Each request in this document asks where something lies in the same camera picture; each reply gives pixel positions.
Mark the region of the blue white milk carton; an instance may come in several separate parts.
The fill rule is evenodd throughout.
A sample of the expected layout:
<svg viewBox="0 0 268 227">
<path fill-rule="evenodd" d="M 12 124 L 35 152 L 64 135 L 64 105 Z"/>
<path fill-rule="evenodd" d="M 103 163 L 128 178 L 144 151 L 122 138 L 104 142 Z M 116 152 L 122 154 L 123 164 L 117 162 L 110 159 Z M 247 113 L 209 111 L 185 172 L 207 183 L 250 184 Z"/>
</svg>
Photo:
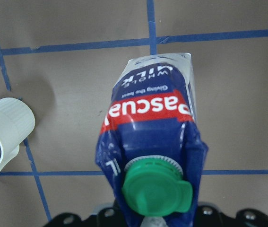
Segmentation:
<svg viewBox="0 0 268 227">
<path fill-rule="evenodd" d="M 197 128 L 191 54 L 129 60 L 112 90 L 96 164 L 130 227 L 193 226 L 208 151 Z"/>
</svg>

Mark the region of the white ribbed mug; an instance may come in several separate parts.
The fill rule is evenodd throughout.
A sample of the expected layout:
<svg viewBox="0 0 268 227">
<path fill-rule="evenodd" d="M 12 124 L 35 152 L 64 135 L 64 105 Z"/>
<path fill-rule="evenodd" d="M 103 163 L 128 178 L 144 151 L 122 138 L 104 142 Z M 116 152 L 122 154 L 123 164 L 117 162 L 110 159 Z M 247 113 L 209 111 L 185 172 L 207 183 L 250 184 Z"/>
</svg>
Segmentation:
<svg viewBox="0 0 268 227">
<path fill-rule="evenodd" d="M 34 127 L 35 116 L 28 105 L 16 98 L 0 99 L 0 172 Z"/>
</svg>

